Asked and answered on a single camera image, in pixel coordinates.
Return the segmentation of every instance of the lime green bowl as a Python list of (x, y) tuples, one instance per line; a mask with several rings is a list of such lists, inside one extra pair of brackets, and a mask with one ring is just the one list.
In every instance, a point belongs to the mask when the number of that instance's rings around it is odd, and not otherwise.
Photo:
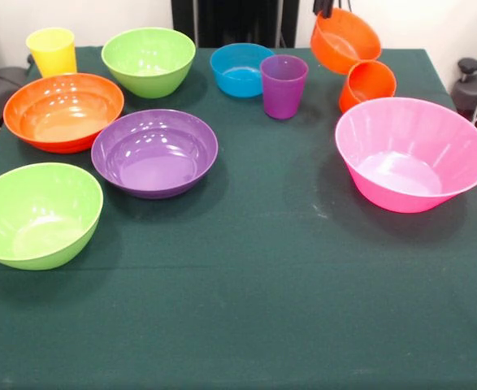
[(89, 242), (101, 208), (98, 181), (73, 165), (44, 162), (0, 175), (0, 263), (62, 266)]
[(101, 58), (117, 81), (141, 98), (162, 98), (184, 80), (195, 44), (170, 28), (136, 28), (111, 38)]

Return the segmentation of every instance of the dark green tablecloth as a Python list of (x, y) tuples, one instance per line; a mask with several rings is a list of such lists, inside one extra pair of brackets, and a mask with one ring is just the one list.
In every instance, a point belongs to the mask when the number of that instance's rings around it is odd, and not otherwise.
[[(93, 239), (54, 271), (0, 265), (0, 388), (477, 388), (477, 188), (394, 214), (353, 186), (333, 141), (342, 76), (318, 65), (299, 113), (215, 86), (199, 50), (170, 97), (219, 138), (188, 193), (112, 188)], [(109, 76), (99, 48), (79, 69)], [(385, 50), (398, 94), (451, 106), (422, 50)], [(30, 80), (37, 77), (35, 70)], [(0, 134), (0, 174), (43, 161)]]

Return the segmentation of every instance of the purple cup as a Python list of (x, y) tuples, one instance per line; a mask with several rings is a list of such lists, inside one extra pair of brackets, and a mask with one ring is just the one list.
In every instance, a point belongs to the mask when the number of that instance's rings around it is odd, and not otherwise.
[(292, 118), (297, 113), (309, 67), (301, 58), (277, 54), (261, 65), (263, 109), (275, 119)]
[(192, 188), (218, 154), (213, 130), (177, 110), (144, 110), (108, 125), (92, 146), (95, 169), (136, 197), (173, 197)]

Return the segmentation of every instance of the white wall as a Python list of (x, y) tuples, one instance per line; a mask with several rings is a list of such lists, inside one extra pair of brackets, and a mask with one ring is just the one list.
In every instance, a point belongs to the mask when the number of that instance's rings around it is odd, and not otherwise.
[(25, 38), (39, 28), (69, 28), (77, 46), (101, 46), (144, 26), (172, 28), (170, 0), (0, 0), (0, 67), (26, 67)]
[[(424, 48), (444, 86), (458, 78), (457, 61), (477, 58), (477, 0), (351, 0), (352, 11), (379, 35), (383, 47)], [(296, 36), (308, 47), (314, 0), (300, 0)]]
[[(379, 34), (383, 47), (425, 48), (448, 88), (458, 77), (457, 60), (463, 56), (477, 58), (477, 0), (351, 2), (353, 11)], [(313, 3), (314, 0), (300, 0), (298, 47), (309, 45), (315, 21)], [(102, 45), (108, 38), (126, 29), (172, 27), (171, 2), (0, 0), (0, 67), (24, 66), (28, 54), (26, 36), (49, 26), (71, 29), (76, 34), (78, 46)]]

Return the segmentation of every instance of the yellow cup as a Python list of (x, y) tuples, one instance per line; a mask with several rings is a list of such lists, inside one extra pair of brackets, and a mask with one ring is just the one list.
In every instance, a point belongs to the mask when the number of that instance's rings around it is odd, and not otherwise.
[(65, 28), (43, 28), (30, 34), (26, 44), (43, 77), (77, 73), (72, 31)]

